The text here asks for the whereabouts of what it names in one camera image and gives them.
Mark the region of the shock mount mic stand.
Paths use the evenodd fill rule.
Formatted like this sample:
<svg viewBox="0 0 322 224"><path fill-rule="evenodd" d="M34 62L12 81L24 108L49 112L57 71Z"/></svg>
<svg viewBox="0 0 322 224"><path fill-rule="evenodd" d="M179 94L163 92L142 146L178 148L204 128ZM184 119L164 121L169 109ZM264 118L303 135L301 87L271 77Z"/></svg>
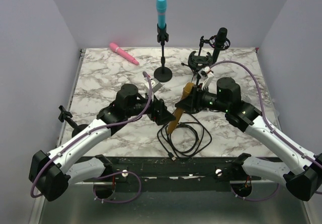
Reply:
<svg viewBox="0 0 322 224"><path fill-rule="evenodd" d="M186 66L192 71L196 81L186 83L182 91L183 102L180 108L190 114L196 114L203 110L212 110L215 97L209 92L209 85L213 79L212 56L207 53L201 56L193 51L188 57Z"/></svg>

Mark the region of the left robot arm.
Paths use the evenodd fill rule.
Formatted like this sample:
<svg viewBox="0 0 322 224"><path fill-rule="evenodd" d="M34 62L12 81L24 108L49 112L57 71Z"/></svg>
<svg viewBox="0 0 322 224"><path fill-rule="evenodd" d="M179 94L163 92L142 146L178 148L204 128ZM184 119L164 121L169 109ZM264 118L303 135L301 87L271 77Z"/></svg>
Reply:
<svg viewBox="0 0 322 224"><path fill-rule="evenodd" d="M97 156L81 163L79 159L144 114L156 125L164 125L175 119L164 101L155 97L152 91L143 97L137 86L124 84L115 100L72 139L47 153L39 150L33 155L29 172L31 196L36 198L34 189L38 189L47 201L54 201L74 183L91 178L107 181L112 170L106 158Z"/></svg>

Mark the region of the gold microphone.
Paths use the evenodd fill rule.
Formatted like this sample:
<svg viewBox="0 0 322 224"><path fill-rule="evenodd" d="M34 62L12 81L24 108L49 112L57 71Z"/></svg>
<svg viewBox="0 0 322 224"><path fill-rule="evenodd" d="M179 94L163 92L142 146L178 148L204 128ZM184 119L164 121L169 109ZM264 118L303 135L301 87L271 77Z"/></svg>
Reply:
<svg viewBox="0 0 322 224"><path fill-rule="evenodd" d="M185 99L187 96L189 96L191 90L192 90L192 87L194 86L195 84L192 83L192 82L188 82L184 88L183 88L183 92L182 92L182 96L181 96L181 100ZM182 108L179 108L177 107L174 111L174 116L175 116L175 120L171 121L168 125L168 128L167 128L167 133L168 134L172 134L173 131L176 129L178 123L179 123L179 120L182 116L182 114L184 113L184 110Z"/></svg>

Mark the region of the short black mic stand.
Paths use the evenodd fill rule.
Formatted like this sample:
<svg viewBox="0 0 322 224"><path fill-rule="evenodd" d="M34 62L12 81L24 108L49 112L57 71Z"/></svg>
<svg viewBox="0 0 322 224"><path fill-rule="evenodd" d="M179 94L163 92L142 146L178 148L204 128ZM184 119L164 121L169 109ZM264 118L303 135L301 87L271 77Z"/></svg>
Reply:
<svg viewBox="0 0 322 224"><path fill-rule="evenodd" d="M60 115L58 117L58 120L60 122L67 122L71 128L73 129L72 133L71 133L71 137L74 138L77 134L79 134L81 131L83 131L84 129L86 129L88 127L87 124L80 124L78 125L72 118L72 114L69 111L66 111L66 109L60 105L58 107L58 109L60 110Z"/></svg>

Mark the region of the pink microphone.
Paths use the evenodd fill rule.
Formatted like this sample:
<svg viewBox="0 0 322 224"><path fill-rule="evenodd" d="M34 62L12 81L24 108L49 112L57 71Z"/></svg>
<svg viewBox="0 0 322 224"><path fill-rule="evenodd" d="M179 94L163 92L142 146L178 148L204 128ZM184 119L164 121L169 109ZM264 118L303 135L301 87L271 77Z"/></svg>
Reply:
<svg viewBox="0 0 322 224"><path fill-rule="evenodd" d="M128 62L130 62L130 63L132 63L134 65L139 65L139 62L133 56L131 56L129 53L127 53L122 48L120 48L117 44L110 43L109 47L113 52L117 53L118 55L123 57Z"/></svg>

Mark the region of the blue microphone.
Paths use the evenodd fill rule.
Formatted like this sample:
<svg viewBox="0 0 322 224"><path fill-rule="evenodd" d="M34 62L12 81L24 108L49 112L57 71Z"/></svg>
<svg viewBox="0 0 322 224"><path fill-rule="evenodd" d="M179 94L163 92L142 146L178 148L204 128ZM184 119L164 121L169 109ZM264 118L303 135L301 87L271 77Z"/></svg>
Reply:
<svg viewBox="0 0 322 224"><path fill-rule="evenodd" d="M160 29L166 26L167 0L156 0L157 24Z"/></svg>

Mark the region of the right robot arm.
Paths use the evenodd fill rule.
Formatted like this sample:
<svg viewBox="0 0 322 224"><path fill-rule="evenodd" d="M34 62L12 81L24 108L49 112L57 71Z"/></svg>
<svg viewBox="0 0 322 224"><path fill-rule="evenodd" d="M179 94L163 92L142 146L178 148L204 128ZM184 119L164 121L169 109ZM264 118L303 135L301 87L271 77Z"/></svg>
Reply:
<svg viewBox="0 0 322 224"><path fill-rule="evenodd" d="M309 201L321 186L321 155L295 143L266 120L263 112L243 101L240 86L234 79L220 78L216 86L215 94L193 86L175 107L191 114L202 110L223 112L229 124L257 139L280 159L280 162L270 162L241 154L231 167L236 179L248 175L264 178L286 187L296 198Z"/></svg>

